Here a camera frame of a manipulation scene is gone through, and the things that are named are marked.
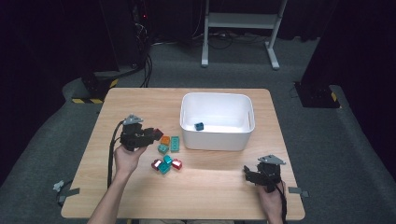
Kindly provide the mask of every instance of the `black stand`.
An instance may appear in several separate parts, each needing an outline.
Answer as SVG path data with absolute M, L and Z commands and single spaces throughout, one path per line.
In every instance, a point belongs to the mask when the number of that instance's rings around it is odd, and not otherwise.
M 316 108 L 339 108 L 337 97 L 327 87 L 316 87 L 311 85 L 302 85 L 301 82 L 295 82 L 294 87 L 300 97 L 303 107 Z

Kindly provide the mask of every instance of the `forearm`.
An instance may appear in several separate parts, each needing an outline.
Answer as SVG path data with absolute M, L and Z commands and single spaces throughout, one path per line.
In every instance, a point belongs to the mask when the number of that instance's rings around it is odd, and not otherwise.
M 88 223 L 115 223 L 122 193 L 129 176 L 116 175 L 105 196 L 99 202 Z

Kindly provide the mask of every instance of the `wooden table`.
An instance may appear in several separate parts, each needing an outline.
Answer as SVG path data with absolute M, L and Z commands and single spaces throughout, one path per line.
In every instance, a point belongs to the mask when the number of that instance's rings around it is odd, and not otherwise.
M 242 151 L 208 151 L 184 147 L 179 125 L 181 101 L 195 91 L 241 93 L 253 103 L 256 128 Z M 161 159 L 154 142 L 141 156 L 122 196 L 119 218 L 260 220 L 262 213 L 254 184 L 245 180 L 243 167 L 257 171 L 259 157 L 274 154 L 287 164 L 281 176 L 287 187 L 297 187 L 288 151 L 270 92 L 263 89 L 111 89 L 95 124 L 71 189 L 78 195 L 64 203 L 64 217 L 90 217 L 106 192 L 108 147 L 117 124 L 134 113 L 143 128 L 158 128 L 180 137 L 180 151 L 168 152 L 183 162 L 166 175 L 151 163 Z M 298 194 L 287 193 L 287 220 L 304 218 Z

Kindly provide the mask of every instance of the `white plastic bin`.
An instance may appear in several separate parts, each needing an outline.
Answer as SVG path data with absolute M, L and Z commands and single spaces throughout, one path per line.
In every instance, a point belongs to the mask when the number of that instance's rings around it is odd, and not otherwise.
M 187 148 L 242 150 L 255 127 L 253 105 L 243 94 L 191 92 L 181 103 L 180 126 Z

